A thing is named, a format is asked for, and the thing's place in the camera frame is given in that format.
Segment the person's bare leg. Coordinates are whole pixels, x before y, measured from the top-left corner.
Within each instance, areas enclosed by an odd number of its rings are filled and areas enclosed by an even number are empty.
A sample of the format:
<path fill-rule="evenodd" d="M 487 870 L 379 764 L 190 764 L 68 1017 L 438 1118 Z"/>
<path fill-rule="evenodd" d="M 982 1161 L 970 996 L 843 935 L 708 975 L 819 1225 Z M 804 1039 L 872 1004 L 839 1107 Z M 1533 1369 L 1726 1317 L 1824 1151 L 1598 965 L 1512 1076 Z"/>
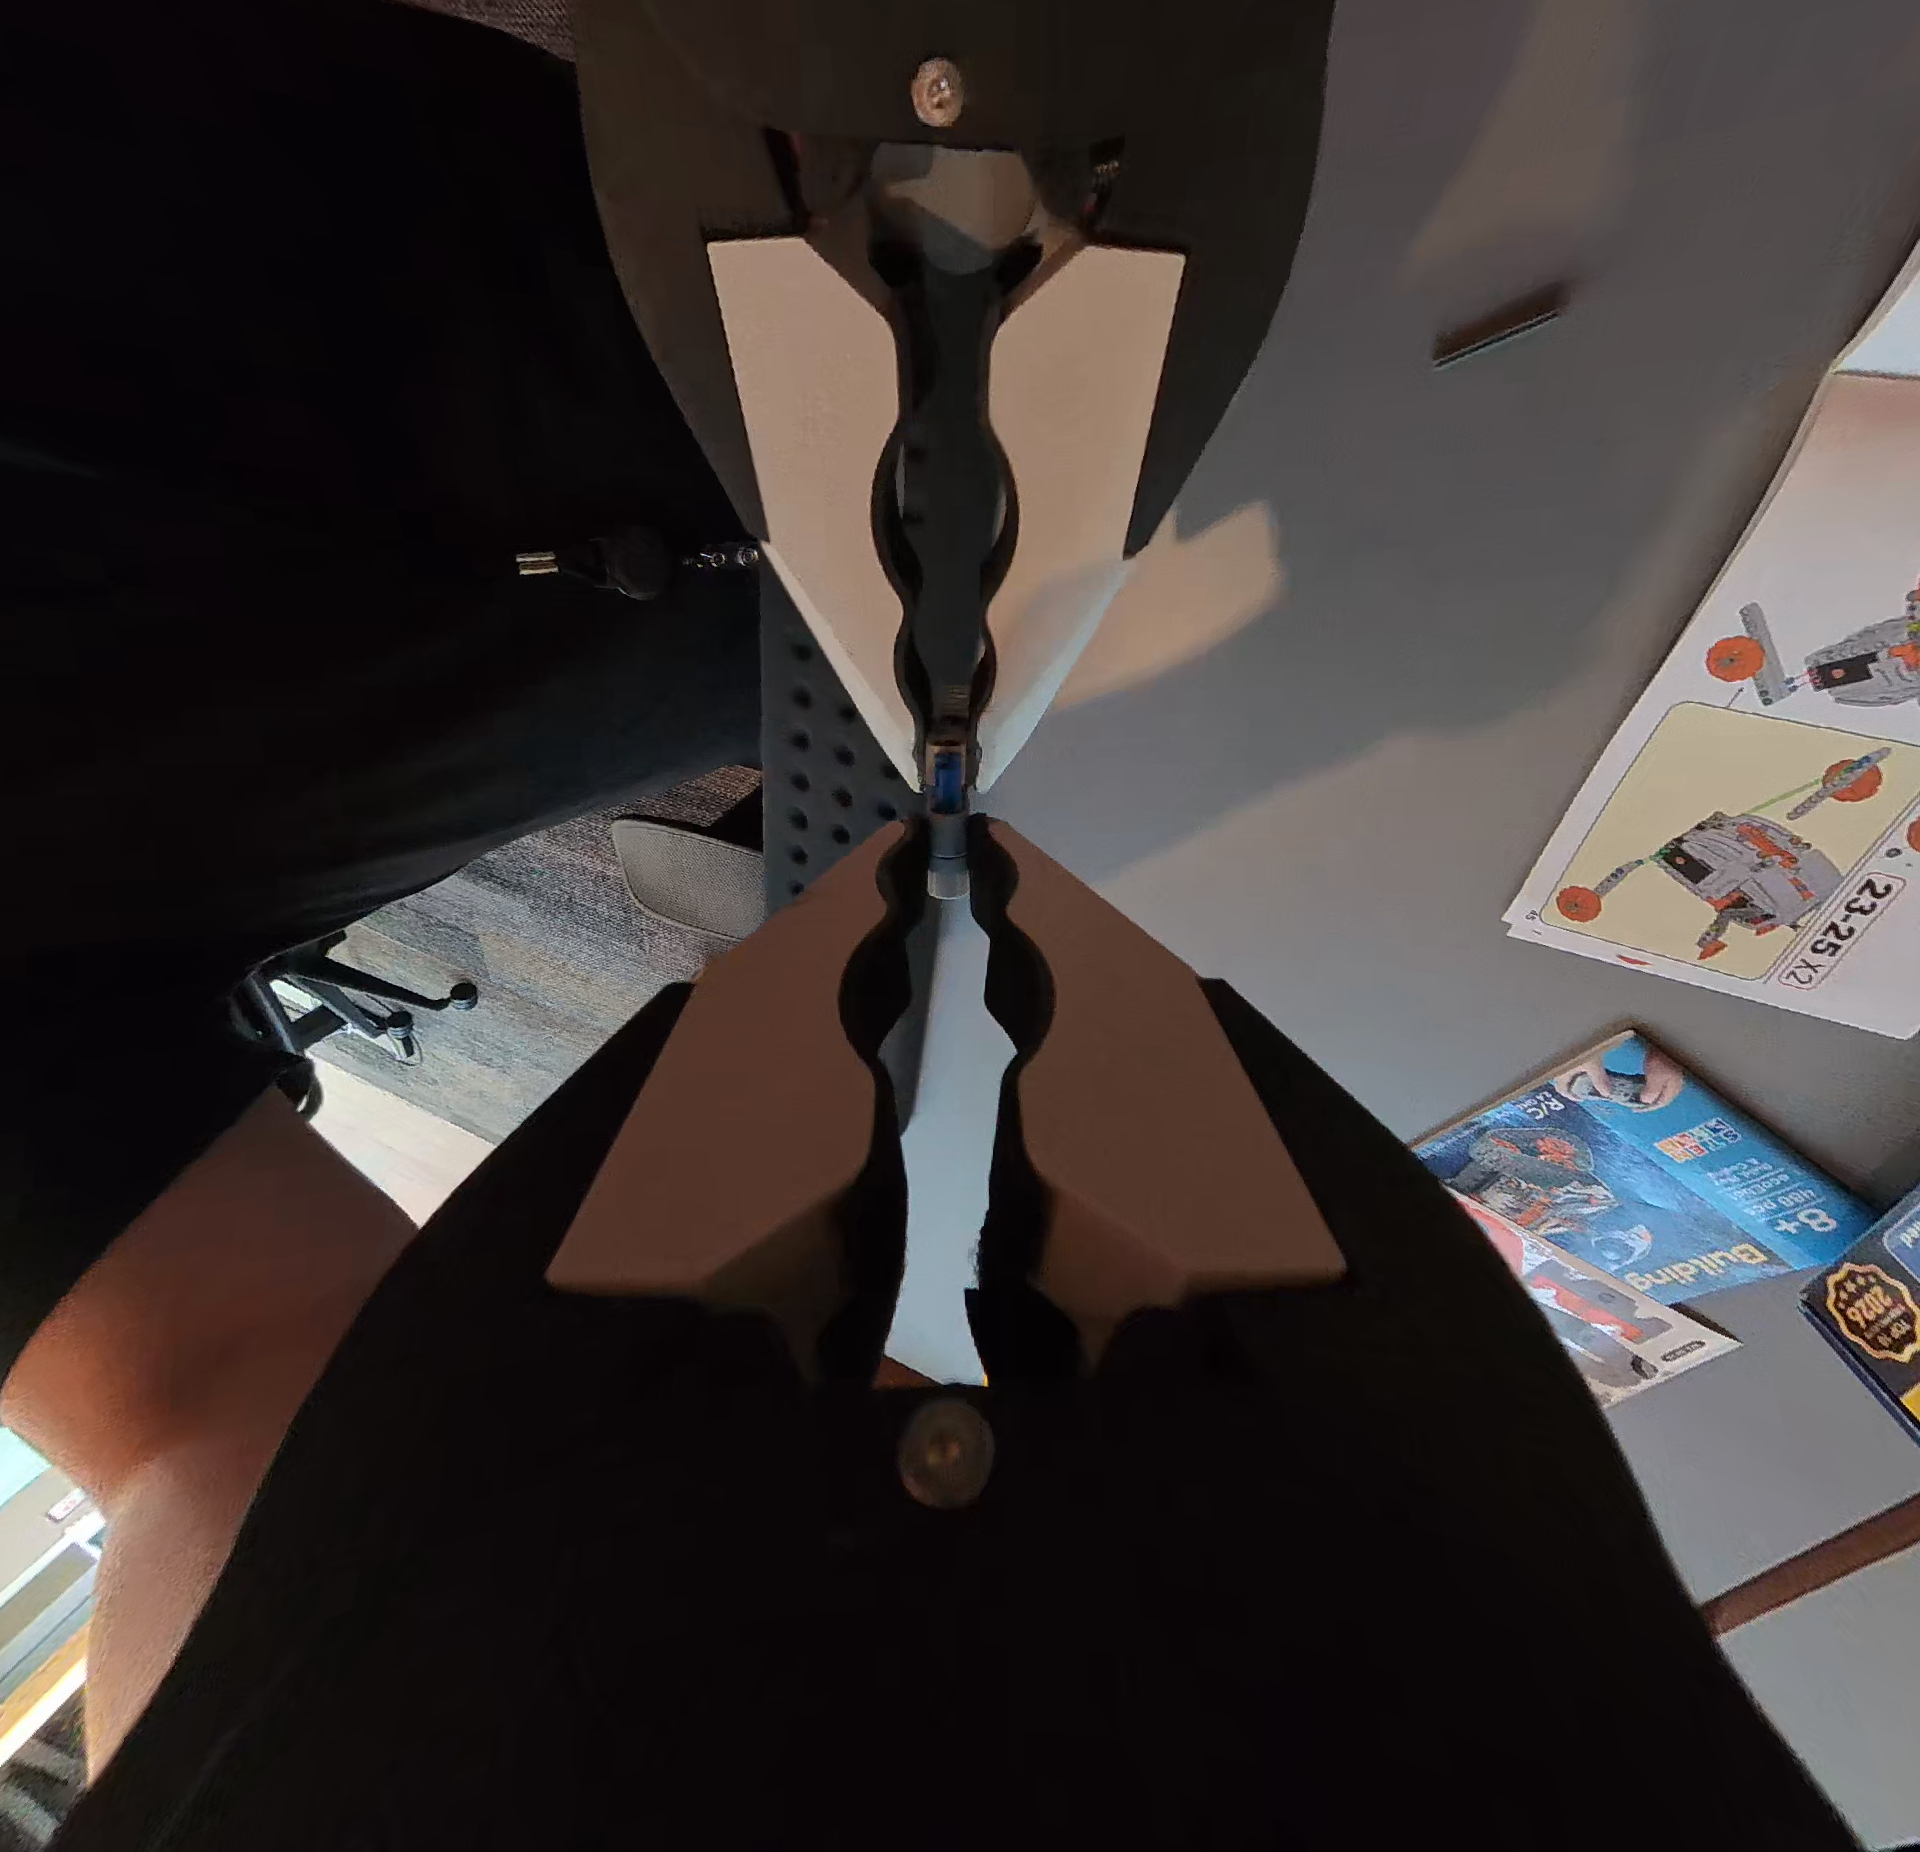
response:
<path fill-rule="evenodd" d="M 91 1780 L 170 1673 L 293 1418 L 414 1234 L 268 1090 L 16 1360 L 4 1425 L 106 1527 L 84 1686 Z"/>

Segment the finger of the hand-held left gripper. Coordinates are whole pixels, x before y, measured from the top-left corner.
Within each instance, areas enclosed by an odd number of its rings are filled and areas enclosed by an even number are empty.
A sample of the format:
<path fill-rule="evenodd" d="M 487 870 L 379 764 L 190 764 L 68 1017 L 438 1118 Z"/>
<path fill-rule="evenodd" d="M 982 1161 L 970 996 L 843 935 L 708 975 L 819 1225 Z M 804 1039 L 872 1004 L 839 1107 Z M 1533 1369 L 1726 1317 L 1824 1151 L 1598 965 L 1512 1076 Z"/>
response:
<path fill-rule="evenodd" d="M 708 245 L 771 567 L 908 786 L 916 719 L 897 673 L 902 599 L 872 499 L 899 426 L 890 294 L 867 232 Z"/>
<path fill-rule="evenodd" d="M 1014 547 L 988 606 L 977 791 L 1056 701 L 1127 579 L 1145 441 L 1185 256 L 1082 245 L 1034 273 L 992 340 L 990 426 Z"/>

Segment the black perforated office chair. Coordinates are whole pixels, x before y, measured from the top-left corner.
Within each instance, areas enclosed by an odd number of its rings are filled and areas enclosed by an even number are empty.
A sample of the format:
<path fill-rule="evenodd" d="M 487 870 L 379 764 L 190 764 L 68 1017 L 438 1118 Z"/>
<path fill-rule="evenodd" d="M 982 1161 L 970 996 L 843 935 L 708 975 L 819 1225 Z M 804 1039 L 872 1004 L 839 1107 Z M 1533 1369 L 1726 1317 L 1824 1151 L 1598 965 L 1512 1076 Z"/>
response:
<path fill-rule="evenodd" d="M 759 577 L 764 912 L 918 811 L 774 568 Z"/>

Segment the grey desk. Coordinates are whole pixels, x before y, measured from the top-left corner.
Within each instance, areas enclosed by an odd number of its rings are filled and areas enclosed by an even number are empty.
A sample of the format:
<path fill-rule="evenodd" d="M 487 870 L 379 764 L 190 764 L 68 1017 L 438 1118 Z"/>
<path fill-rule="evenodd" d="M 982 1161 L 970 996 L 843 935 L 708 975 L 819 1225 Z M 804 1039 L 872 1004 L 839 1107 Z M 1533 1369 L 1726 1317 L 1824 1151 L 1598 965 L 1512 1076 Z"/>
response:
<path fill-rule="evenodd" d="M 1407 1138 L 1640 1023 L 1891 1204 L 1913 1044 L 1504 908 L 1913 235 L 1915 0 L 1337 0 L 1272 333 L 997 810 Z"/>

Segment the blue robot toy box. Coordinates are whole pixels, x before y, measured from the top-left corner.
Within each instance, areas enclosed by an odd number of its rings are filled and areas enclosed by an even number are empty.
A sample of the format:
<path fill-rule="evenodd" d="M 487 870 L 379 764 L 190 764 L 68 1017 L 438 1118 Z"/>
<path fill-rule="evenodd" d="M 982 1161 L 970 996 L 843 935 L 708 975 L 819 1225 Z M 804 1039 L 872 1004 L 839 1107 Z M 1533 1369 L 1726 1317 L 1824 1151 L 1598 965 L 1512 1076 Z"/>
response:
<path fill-rule="evenodd" d="M 1918 1192 L 1909 1191 L 1801 1292 L 1849 1373 L 1918 1437 Z"/>

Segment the dark toy axle rod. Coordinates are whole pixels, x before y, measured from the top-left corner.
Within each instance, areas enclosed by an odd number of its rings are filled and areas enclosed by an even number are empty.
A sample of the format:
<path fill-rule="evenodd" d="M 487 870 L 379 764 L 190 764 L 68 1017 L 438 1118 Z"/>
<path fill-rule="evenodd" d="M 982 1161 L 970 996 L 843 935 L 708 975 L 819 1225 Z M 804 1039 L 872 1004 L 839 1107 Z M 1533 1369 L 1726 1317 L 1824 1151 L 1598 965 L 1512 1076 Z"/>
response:
<path fill-rule="evenodd" d="M 1550 282 L 1435 336 L 1430 364 L 1449 370 L 1551 326 L 1570 306 L 1571 286 Z"/>

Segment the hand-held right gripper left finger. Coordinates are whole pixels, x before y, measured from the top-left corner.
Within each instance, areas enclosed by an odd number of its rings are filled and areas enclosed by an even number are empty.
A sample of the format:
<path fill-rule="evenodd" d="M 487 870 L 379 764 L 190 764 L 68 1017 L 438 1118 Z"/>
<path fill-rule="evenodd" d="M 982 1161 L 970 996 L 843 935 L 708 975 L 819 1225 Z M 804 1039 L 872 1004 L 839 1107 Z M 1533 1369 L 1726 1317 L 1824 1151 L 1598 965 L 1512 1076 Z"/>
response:
<path fill-rule="evenodd" d="M 905 1251 L 883 1044 L 915 998 L 923 823 L 892 821 L 691 985 L 547 1283 L 776 1326 L 810 1380 L 872 1380 Z"/>

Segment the open instruction booklet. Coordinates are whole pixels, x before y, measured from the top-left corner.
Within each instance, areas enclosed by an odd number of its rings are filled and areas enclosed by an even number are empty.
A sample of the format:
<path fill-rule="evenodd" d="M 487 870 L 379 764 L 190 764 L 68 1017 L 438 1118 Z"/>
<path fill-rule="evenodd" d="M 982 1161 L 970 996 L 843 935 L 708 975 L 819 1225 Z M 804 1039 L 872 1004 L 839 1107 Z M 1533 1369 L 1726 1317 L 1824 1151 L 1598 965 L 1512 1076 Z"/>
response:
<path fill-rule="evenodd" d="M 1915 1036 L 1915 253 L 1504 922 L 1551 951 Z"/>

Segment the black chair wheel base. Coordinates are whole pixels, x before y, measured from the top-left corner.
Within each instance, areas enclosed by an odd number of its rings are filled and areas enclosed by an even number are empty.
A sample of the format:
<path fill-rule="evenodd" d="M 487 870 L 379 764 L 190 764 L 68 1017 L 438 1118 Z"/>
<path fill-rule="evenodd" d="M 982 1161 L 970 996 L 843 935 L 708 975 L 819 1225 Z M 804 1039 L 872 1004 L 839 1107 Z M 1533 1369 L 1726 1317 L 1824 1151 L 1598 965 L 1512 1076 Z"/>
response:
<path fill-rule="evenodd" d="M 335 954 L 344 939 L 345 932 L 335 931 L 275 952 L 254 965 L 230 996 L 230 1012 L 242 1036 L 293 1060 L 279 1090 L 301 1119 L 312 1119 L 323 1103 L 323 1082 L 312 1059 L 317 1044 L 347 1035 L 398 1068 L 414 1068 L 421 1060 L 419 1015 L 471 1012 L 481 998 L 469 978 L 432 996 L 353 967 Z"/>

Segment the small blue booklet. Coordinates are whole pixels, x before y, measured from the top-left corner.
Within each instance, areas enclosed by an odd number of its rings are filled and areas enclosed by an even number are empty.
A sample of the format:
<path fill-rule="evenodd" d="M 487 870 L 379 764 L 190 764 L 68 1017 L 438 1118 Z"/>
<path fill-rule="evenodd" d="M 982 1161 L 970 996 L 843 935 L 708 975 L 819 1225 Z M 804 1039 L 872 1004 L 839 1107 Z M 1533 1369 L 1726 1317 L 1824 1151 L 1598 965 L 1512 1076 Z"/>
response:
<path fill-rule="evenodd" d="M 1636 1030 L 1412 1152 L 1453 1192 L 1661 1305 L 1809 1274 L 1877 1220 Z"/>

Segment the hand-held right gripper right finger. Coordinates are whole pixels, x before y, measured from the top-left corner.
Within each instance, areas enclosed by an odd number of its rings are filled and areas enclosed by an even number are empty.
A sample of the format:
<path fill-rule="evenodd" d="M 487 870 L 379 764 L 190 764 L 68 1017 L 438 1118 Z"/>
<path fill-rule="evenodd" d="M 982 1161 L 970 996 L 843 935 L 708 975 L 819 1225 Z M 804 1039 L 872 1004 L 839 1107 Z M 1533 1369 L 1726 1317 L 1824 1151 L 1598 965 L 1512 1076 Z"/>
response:
<path fill-rule="evenodd" d="M 1011 1051 L 974 1255 L 979 1344 L 1108 1344 L 1139 1312 L 1347 1274 L 1182 956 L 999 817 L 974 821 L 974 922 Z"/>

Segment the black badge reel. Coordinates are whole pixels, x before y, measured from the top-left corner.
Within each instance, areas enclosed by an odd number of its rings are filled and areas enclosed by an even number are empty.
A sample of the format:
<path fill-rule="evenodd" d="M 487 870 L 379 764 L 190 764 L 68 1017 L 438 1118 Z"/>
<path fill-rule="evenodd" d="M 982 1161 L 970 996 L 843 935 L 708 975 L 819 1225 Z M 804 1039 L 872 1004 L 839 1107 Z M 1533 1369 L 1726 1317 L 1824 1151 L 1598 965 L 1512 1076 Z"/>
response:
<path fill-rule="evenodd" d="M 676 547 L 652 527 L 636 523 L 548 548 L 521 548 L 514 565 L 527 579 L 558 577 L 648 602 L 684 583 L 755 573 L 762 565 L 762 547 L 755 540 L 732 538 Z"/>

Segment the long grey toy beam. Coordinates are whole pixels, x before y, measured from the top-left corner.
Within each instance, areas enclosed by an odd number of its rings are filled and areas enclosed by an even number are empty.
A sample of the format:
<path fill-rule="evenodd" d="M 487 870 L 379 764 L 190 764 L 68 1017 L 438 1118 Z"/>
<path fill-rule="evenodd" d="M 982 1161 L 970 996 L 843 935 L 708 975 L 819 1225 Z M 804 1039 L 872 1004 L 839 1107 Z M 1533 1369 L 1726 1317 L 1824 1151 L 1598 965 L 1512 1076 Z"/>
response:
<path fill-rule="evenodd" d="M 927 277 L 931 375 L 918 407 L 915 471 L 916 648 L 927 678 L 927 734 L 968 741 L 972 675 L 981 660 L 981 575 L 999 527 L 999 468 L 981 409 L 997 321 L 992 273 Z"/>

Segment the person's black shirt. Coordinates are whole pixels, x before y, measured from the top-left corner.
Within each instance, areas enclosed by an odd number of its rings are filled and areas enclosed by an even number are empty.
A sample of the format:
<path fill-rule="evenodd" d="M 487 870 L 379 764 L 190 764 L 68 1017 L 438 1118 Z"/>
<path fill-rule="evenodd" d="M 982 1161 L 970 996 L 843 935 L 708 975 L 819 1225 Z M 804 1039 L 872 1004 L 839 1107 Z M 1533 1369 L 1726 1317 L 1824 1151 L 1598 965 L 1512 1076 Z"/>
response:
<path fill-rule="evenodd" d="M 255 964 L 759 755 L 753 573 L 539 46 L 4 0 L 4 1367 L 268 1087 Z"/>

